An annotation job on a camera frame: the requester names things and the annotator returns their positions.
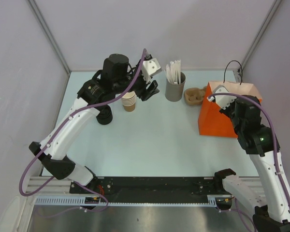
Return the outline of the orange paper bag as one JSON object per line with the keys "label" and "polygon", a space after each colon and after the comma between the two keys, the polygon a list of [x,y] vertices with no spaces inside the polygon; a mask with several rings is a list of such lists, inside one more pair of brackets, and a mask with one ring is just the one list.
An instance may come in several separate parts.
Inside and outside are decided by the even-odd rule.
{"label": "orange paper bag", "polygon": [[238,83],[231,81],[209,81],[206,87],[204,100],[198,118],[199,134],[206,136],[236,138],[232,122],[224,114],[220,113],[221,107],[209,101],[208,97],[217,92],[217,88],[223,86],[222,92],[239,95],[250,95],[262,101],[262,96],[257,87],[251,83]]}

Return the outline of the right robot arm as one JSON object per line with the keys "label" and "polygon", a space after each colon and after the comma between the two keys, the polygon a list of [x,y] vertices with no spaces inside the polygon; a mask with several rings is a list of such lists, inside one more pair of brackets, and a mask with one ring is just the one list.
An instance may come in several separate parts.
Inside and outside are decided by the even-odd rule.
{"label": "right robot arm", "polygon": [[238,143],[253,162],[265,197],[252,191],[232,170],[215,173],[213,188],[229,192],[252,215],[259,232],[290,232],[290,187],[283,169],[280,146],[270,117],[257,97],[214,93],[208,97],[232,122]]}

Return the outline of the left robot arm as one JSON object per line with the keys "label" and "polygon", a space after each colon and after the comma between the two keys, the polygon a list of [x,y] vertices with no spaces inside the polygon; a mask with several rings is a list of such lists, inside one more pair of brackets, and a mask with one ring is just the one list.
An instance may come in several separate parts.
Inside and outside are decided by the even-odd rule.
{"label": "left robot arm", "polygon": [[158,60],[144,51],[135,67],[122,54],[111,54],[103,62],[102,69],[86,81],[77,92],[70,110],[60,125],[41,142],[32,142],[30,151],[44,168],[57,180],[69,179],[78,182],[82,190],[92,193],[96,190],[95,174],[67,156],[67,151],[92,119],[101,124],[112,121],[109,104],[134,92],[142,101],[157,94],[158,83],[152,77],[161,70]]}

